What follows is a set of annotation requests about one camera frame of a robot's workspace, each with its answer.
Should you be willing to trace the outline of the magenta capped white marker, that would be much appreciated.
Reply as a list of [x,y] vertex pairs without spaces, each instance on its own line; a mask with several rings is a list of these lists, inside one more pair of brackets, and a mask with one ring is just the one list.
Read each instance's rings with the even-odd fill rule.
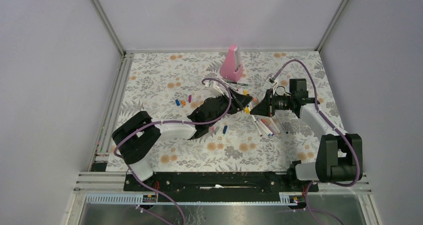
[[233,89],[234,91],[239,91],[239,89],[238,89],[238,88],[236,88],[234,85],[230,84],[229,82],[227,82],[227,85],[228,85],[231,89]]

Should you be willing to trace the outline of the dark blue capped marker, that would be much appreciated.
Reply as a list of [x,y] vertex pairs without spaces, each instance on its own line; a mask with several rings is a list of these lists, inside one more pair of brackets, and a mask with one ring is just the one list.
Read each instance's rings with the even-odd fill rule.
[[277,118],[277,120],[278,120],[278,122],[279,122],[279,124],[280,124],[281,128],[283,129],[283,131],[284,131],[286,134],[289,134],[289,131],[288,131],[288,129],[285,127],[285,125],[283,124],[283,122],[282,122],[281,118],[280,118],[277,114],[275,114],[275,117]]

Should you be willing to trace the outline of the pink translucent marker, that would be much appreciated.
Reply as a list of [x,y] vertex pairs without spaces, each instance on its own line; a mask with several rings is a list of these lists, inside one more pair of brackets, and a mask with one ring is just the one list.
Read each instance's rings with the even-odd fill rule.
[[261,119],[262,123],[267,127],[267,129],[272,133],[273,136],[278,135],[279,132],[273,124],[271,123],[270,119]]

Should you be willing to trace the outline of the grey white marker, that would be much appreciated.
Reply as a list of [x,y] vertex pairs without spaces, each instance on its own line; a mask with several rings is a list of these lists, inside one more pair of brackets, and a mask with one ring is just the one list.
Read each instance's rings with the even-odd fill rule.
[[269,118],[269,121],[270,121],[270,124],[272,125],[272,127],[273,127],[273,129],[274,129],[275,133],[280,134],[280,130],[279,130],[279,128],[277,127],[277,125],[275,124],[275,122],[273,121],[273,119],[272,119],[272,118]]

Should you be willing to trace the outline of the purple capped white marker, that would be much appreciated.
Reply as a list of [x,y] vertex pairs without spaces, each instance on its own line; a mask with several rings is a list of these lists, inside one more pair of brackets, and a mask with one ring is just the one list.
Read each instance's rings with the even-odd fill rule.
[[274,135],[273,131],[262,120],[258,120],[258,122],[263,127],[263,129],[266,131],[266,133],[268,134],[268,136],[273,136]]

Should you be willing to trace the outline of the dark green marker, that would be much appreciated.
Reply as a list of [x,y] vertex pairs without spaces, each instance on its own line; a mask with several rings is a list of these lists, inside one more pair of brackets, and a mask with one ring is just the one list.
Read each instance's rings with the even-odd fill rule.
[[239,85],[239,86],[248,86],[249,84],[247,84],[247,83],[239,83],[239,82],[234,82],[234,81],[230,81],[232,84],[236,84],[236,85]]

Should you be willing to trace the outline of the red brown capped marker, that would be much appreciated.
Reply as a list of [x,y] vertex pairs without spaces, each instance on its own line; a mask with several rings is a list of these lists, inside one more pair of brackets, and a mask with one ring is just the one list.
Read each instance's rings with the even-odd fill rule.
[[258,126],[258,124],[257,124],[257,120],[256,120],[256,118],[252,115],[252,116],[251,116],[251,119],[252,119],[252,122],[253,122],[254,126],[256,127],[256,129],[257,129],[258,133],[259,133],[259,136],[260,136],[260,137],[262,137],[262,136],[263,136],[263,134],[262,134],[262,132],[261,132],[261,130],[260,130],[260,127],[259,127],[259,126]]

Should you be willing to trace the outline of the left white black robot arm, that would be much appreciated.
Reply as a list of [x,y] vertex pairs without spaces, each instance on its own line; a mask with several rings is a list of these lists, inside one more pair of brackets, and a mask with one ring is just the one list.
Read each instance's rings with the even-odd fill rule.
[[147,111],[140,111],[113,132],[114,155],[124,160],[140,189],[147,191],[154,186],[154,172],[146,155],[157,141],[198,139],[226,115],[243,111],[253,101],[249,94],[238,93],[219,79],[205,78],[202,84],[213,97],[205,99],[187,118],[154,119]]

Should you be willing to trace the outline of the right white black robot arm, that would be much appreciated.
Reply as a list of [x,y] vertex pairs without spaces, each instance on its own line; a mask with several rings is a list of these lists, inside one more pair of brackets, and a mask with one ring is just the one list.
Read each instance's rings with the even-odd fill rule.
[[350,187],[362,178],[362,138],[338,128],[329,120],[319,109],[318,100],[309,97],[306,79],[290,79],[289,92],[283,95],[268,89],[250,113],[270,118],[277,110],[292,111],[320,141],[315,162],[295,162],[290,166],[291,174],[286,177],[290,190],[300,190],[306,181]]

